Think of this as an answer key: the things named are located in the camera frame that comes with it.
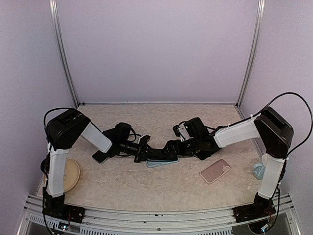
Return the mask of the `black phone teal edge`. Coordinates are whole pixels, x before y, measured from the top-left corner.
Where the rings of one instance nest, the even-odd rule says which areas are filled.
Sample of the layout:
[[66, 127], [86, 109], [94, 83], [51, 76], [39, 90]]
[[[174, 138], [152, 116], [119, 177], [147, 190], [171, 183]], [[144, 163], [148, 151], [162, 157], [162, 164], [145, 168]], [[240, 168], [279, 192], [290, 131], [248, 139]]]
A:
[[159, 155], [147, 157], [147, 160], [151, 162], [174, 162], [177, 161], [178, 159], [179, 158], [174, 155]]

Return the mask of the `light blue phone case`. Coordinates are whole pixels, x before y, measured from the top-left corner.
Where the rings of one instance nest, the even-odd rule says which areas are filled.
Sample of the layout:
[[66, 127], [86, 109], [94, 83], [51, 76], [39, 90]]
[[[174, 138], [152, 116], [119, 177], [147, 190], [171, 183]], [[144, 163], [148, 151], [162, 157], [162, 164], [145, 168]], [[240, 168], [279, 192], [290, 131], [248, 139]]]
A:
[[177, 161], [174, 162], [151, 162], [146, 160], [146, 166], [148, 168], [153, 168], [153, 167], [159, 167], [159, 166], [163, 166], [163, 165], [169, 165], [169, 164], [174, 164], [177, 163], [179, 161], [179, 159]]

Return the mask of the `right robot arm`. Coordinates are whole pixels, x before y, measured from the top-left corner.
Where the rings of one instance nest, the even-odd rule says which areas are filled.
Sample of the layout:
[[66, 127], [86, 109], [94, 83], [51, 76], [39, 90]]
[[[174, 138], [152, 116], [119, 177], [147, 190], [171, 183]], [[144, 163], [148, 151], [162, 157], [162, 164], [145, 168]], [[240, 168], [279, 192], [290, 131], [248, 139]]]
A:
[[174, 131], [180, 139], [167, 141], [163, 151], [176, 156], [197, 157], [200, 160], [205, 160], [232, 144], [261, 139], [266, 149], [263, 156], [265, 172], [250, 206], [250, 213], [254, 217], [261, 217], [269, 210], [284, 176], [289, 154], [305, 143], [301, 141], [291, 148], [294, 130], [269, 104], [256, 114], [225, 126], [211, 128], [205, 126], [199, 118], [193, 118], [176, 125]]

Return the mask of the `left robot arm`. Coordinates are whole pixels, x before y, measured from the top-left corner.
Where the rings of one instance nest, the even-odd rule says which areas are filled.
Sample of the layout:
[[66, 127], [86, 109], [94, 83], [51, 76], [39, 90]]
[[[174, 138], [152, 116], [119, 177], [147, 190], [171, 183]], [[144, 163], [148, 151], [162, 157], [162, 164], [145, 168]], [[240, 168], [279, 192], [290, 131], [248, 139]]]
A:
[[64, 203], [63, 176], [69, 150], [80, 137], [97, 148], [92, 157], [100, 164], [123, 153], [134, 156], [136, 163], [171, 159], [165, 150], [148, 145], [148, 135], [141, 136], [138, 143], [129, 140], [129, 136], [137, 136], [131, 125], [120, 122], [113, 129], [102, 132], [87, 116], [74, 108], [63, 108], [63, 113], [44, 122], [44, 129], [48, 154], [42, 163], [42, 171], [46, 175], [43, 214], [59, 218], [70, 212], [70, 207]]

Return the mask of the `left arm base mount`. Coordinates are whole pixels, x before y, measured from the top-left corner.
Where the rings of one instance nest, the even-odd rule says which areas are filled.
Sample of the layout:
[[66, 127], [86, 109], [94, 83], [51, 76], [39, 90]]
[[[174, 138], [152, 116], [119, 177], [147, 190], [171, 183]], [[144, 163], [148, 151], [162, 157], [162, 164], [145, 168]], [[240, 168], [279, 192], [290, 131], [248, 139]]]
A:
[[44, 215], [80, 224], [84, 219], [85, 211], [86, 209], [83, 207], [68, 204], [56, 206], [46, 204], [43, 208]]

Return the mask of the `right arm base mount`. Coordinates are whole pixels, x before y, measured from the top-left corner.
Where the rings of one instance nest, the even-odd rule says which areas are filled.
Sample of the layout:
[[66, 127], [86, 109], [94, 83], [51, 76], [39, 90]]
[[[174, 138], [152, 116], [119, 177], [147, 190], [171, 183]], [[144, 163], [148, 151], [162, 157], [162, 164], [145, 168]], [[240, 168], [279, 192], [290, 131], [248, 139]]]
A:
[[235, 220], [237, 223], [246, 222], [275, 214], [276, 209], [272, 203], [267, 207], [262, 204], [248, 204], [233, 208]]

